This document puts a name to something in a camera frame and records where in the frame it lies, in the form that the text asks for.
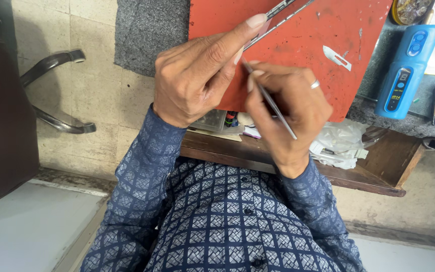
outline man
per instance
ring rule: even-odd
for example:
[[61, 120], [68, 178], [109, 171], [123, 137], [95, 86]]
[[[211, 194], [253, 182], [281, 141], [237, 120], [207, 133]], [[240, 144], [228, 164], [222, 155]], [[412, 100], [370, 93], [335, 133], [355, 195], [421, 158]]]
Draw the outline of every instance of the man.
[[[154, 103], [81, 271], [365, 271], [308, 154], [332, 112], [311, 70], [250, 62], [246, 108], [280, 174], [179, 157], [186, 127], [220, 103], [265, 22], [258, 14], [158, 55]], [[297, 140], [255, 82], [274, 94]]]

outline blue device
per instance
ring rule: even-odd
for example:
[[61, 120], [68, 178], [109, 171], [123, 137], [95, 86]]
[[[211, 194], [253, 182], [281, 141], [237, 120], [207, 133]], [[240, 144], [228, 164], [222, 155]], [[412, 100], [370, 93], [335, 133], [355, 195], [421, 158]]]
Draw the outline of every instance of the blue device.
[[434, 46], [435, 25], [406, 29], [380, 90], [375, 114], [393, 119], [406, 117]]

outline orange work mat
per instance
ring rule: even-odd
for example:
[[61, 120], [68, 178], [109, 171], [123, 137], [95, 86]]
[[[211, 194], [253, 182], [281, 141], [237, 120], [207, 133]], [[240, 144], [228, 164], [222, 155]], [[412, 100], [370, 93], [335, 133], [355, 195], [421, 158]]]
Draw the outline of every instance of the orange work mat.
[[[229, 31], [280, 2], [191, 0], [189, 39]], [[329, 121], [340, 122], [364, 77], [391, 3], [392, 0], [315, 0], [243, 55], [247, 60], [311, 68], [334, 108]], [[351, 71], [327, 59], [323, 46], [344, 56], [352, 64]], [[247, 72], [238, 68], [217, 109], [245, 112], [246, 79]]]

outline wooden desk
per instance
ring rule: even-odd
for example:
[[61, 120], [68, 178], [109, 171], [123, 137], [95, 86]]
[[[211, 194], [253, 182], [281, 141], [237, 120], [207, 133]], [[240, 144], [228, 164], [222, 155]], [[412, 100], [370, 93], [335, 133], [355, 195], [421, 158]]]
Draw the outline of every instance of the wooden desk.
[[[275, 173], [273, 160], [262, 140], [241, 136], [236, 142], [188, 132], [182, 141], [181, 156]], [[424, 147], [420, 139], [389, 131], [368, 148], [367, 159], [354, 169], [344, 170], [315, 162], [333, 185], [370, 193], [404, 196], [402, 185], [418, 163]]]

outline forearm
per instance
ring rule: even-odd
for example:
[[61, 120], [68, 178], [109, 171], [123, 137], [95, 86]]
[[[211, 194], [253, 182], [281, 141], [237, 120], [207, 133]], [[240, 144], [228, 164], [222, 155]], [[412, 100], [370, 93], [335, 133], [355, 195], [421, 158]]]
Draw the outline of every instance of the forearm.
[[342, 271], [365, 271], [354, 241], [348, 238], [330, 181], [310, 162], [296, 179], [281, 177], [291, 210], [310, 229], [315, 242]]
[[148, 250], [157, 237], [155, 226], [166, 197], [165, 181], [179, 155], [185, 131], [148, 111], [139, 134], [115, 171], [117, 186], [81, 271], [107, 267], [134, 271], [145, 267]]

